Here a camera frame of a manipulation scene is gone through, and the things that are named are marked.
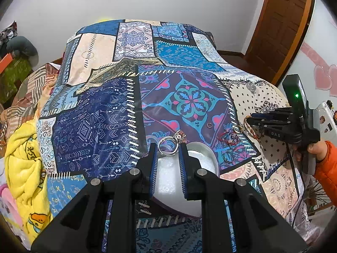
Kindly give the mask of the right hand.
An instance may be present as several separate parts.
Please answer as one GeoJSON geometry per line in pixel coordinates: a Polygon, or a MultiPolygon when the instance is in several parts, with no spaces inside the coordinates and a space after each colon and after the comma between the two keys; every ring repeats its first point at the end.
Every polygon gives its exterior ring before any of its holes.
{"type": "MultiPolygon", "coordinates": [[[[295,150],[295,157],[298,162],[301,161],[302,154],[297,150],[298,145],[293,145],[293,149],[295,150]]],[[[316,156],[316,160],[324,160],[328,152],[328,146],[325,141],[319,141],[315,144],[309,144],[307,147],[307,151],[310,154],[316,156]]]]}

